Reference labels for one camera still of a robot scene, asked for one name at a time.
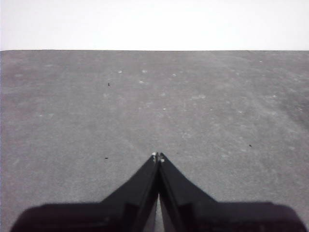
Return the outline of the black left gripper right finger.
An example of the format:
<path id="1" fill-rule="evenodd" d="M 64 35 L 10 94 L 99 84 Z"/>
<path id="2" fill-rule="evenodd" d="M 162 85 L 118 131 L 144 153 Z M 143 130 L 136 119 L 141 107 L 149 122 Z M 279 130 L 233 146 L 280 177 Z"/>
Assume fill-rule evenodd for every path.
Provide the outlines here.
<path id="1" fill-rule="evenodd" d="M 271 202 L 219 202 L 159 155 L 160 201 L 168 232 L 305 232 L 292 208 Z"/>

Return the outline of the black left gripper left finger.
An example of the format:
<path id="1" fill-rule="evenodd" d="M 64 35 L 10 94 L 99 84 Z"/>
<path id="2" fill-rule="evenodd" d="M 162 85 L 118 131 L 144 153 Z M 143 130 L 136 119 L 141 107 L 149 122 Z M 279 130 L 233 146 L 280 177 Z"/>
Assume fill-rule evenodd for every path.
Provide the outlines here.
<path id="1" fill-rule="evenodd" d="M 25 210 L 13 232 L 141 232 L 155 215 L 160 156 L 153 153 L 137 172 L 101 202 L 53 203 Z"/>

